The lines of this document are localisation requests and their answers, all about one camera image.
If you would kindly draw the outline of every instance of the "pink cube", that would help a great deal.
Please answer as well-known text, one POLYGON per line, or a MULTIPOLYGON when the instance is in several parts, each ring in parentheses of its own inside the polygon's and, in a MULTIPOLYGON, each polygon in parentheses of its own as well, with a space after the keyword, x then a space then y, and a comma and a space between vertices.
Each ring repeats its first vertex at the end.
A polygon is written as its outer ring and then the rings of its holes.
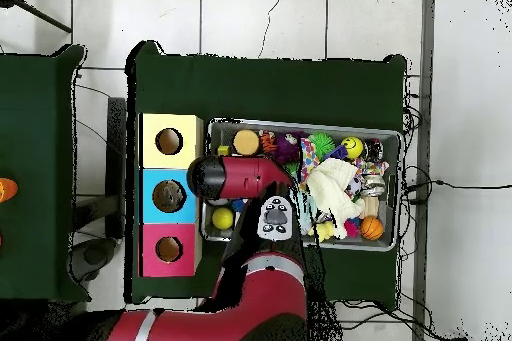
POLYGON ((142 276, 194 276, 201 260, 195 224, 144 224, 142 276))

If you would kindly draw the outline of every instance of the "gray metal bin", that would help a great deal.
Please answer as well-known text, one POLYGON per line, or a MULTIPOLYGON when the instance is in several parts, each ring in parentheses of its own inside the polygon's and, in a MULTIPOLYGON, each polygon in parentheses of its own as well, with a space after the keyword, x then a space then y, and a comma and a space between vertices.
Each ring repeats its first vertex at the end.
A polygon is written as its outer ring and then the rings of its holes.
MULTIPOLYGON (((324 125, 304 125, 284 122, 270 122, 244 119, 214 118, 208 124, 208 135, 205 139, 206 154, 214 154, 220 145, 232 146, 233 138, 241 129, 249 129, 254 132, 259 130, 272 131, 276 134, 294 131, 303 131, 308 134, 324 132, 330 135, 336 144, 340 144, 343 138, 356 136, 362 140, 369 138, 379 139, 384 146, 384 160, 389 163, 389 168, 384 173, 386 181, 386 193, 379 196, 379 219, 384 225, 384 234, 376 241, 365 240, 362 237, 344 238, 343 240, 331 238, 320 243, 321 247, 366 251, 388 251, 392 249, 398 237, 399 222, 399 197, 401 195, 402 162, 404 140, 402 134, 397 131, 378 129, 348 128, 324 125)), ((213 226, 212 214, 214 206, 203 202, 201 207, 201 232, 205 239, 211 241, 229 241, 231 229, 220 230, 213 226)), ((303 236, 304 244, 311 244, 314 237, 303 236)))

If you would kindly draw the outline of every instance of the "yellow ball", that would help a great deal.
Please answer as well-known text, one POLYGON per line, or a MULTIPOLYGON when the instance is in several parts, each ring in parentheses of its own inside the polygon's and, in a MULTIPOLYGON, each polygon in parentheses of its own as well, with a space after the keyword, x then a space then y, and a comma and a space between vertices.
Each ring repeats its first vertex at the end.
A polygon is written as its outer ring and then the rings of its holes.
POLYGON ((233 212, 225 207, 220 207, 213 212, 213 226, 218 229, 228 229, 233 225, 233 212))
POLYGON ((356 159, 363 152, 363 142, 357 137, 347 137, 341 143, 347 149, 349 159, 356 159))

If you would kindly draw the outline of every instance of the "green table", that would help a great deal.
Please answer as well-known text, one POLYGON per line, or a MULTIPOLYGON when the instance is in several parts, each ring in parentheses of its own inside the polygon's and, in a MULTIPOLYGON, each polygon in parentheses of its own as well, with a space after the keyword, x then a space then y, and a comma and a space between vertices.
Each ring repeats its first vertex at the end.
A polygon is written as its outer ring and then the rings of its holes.
POLYGON ((19 186, 0 203, 0 298, 88 298, 67 267, 71 81, 83 54, 66 46, 51 57, 0 55, 0 177, 19 186))
MULTIPOLYGON (((233 117, 402 132, 405 67, 401 56, 384 62, 181 57, 161 54, 153 41, 142 42, 127 62, 129 123, 135 112, 174 113, 195 114, 205 125, 213 117, 233 117)), ((133 132, 131 136, 128 141, 134 141, 133 132)), ((133 198, 130 206, 136 206, 133 198)), ((143 278, 135 263, 136 224, 126 259, 125 298, 140 302, 146 296, 211 294, 224 243, 203 243, 194 277, 143 278)), ((394 307, 396 258, 396 247, 389 252, 323 249, 328 299, 377 300, 394 307)))

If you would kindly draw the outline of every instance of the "white cloth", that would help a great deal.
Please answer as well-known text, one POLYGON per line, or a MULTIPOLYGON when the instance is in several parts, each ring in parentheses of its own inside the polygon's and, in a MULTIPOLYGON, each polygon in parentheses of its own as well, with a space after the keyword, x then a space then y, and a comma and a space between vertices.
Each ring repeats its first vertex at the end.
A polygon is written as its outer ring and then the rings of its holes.
POLYGON ((329 158, 309 174, 306 183, 315 203, 322 212, 329 212, 336 221, 334 236, 347 236, 344 223, 364 210, 364 201, 355 203, 345 193, 348 183, 354 178, 357 167, 343 160, 329 158))

